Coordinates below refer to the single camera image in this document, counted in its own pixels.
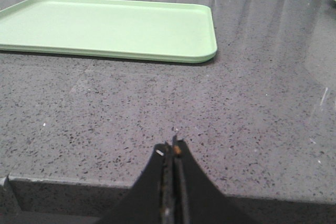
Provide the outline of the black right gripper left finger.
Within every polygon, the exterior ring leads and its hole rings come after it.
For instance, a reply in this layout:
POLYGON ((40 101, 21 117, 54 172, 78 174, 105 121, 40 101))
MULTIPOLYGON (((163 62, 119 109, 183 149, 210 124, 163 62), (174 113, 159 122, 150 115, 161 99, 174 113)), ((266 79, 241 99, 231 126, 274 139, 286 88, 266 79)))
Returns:
POLYGON ((138 180, 99 223, 173 223, 172 148, 157 144, 138 180))

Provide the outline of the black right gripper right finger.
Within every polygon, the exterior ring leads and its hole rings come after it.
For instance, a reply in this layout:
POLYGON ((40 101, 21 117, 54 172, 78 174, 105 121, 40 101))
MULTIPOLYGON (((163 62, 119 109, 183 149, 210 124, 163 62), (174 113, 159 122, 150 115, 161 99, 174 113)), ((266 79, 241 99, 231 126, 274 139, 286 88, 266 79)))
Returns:
POLYGON ((176 223, 257 223, 202 171, 184 140, 172 140, 176 223))

